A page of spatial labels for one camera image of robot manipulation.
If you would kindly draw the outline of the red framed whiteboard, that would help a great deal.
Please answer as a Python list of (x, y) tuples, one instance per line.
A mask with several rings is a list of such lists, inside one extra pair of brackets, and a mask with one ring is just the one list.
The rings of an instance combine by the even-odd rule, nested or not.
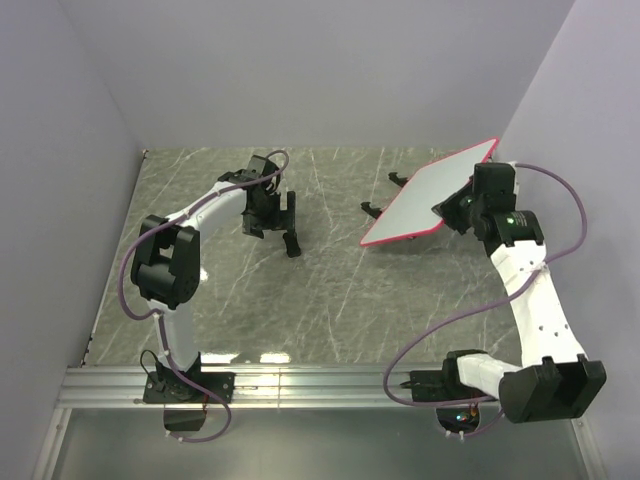
[(443, 220), (432, 208), (463, 188), (474, 166), (486, 163), (499, 144), (494, 137), (418, 169), (360, 240), (371, 247), (436, 232)]

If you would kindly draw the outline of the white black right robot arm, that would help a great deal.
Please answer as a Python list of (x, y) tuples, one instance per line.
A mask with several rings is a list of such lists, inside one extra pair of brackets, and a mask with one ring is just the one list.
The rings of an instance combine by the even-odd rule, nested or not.
[(455, 400), (474, 390), (497, 399), (513, 423), (578, 418), (604, 386), (606, 371), (574, 336), (540, 223), (517, 209), (516, 199), (515, 166), (479, 163), (469, 183), (434, 208), (447, 226), (471, 230), (483, 243), (508, 295), (521, 348), (518, 366), (480, 350), (450, 352), (441, 386)]

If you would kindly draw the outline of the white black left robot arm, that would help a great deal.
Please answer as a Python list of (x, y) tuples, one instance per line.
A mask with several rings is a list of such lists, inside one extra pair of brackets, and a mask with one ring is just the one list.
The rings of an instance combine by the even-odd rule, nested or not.
[(245, 235), (262, 239), (281, 231), (286, 255), (301, 255), (296, 232), (296, 194), (286, 193), (281, 207), (280, 182), (289, 155), (275, 150), (254, 155), (240, 170), (226, 172), (189, 206), (165, 217), (150, 215), (125, 254), (119, 269), (118, 297), (129, 318), (154, 319), (159, 363), (174, 370), (166, 388), (180, 402), (196, 399), (201, 375), (190, 302), (201, 283), (201, 247), (219, 228), (242, 220)]

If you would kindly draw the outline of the black whiteboard stand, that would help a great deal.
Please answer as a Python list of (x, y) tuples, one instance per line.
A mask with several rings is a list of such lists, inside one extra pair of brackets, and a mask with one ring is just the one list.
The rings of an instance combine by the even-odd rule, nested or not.
[(406, 184), (411, 179), (411, 176), (401, 176), (397, 171), (392, 171), (387, 174), (387, 179), (385, 180), (386, 184), (393, 184), (394, 187), (384, 187), (383, 188), (383, 196), (380, 197), (381, 203), (376, 203), (374, 198), (373, 200), (363, 201), (360, 203), (359, 208), (362, 212), (367, 215), (367, 219), (371, 219), (372, 223), (367, 227), (366, 233), (360, 240), (360, 245), (365, 246), (365, 237), (369, 234), (373, 225), (379, 220), (379, 218), (384, 214), (389, 205), (393, 202), (393, 200), (397, 197), (397, 195), (401, 192), (401, 190), (406, 186)]

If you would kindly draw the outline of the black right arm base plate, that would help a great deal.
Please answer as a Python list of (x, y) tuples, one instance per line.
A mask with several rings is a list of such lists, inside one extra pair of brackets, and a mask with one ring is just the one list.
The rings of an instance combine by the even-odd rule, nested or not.
[(420, 403), (442, 403), (445, 401), (478, 398), (481, 392), (466, 386), (457, 386), (445, 380), (440, 370), (413, 370), (409, 379), (400, 384), (411, 392), (411, 399)]

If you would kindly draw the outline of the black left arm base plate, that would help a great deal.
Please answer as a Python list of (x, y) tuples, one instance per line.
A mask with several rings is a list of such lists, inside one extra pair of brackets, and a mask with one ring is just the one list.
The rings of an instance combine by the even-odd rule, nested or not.
[[(203, 372), (193, 381), (230, 403), (234, 392), (235, 374)], [(142, 401), (145, 404), (218, 403), (211, 395), (183, 382), (172, 371), (161, 376), (151, 372), (147, 378)]]

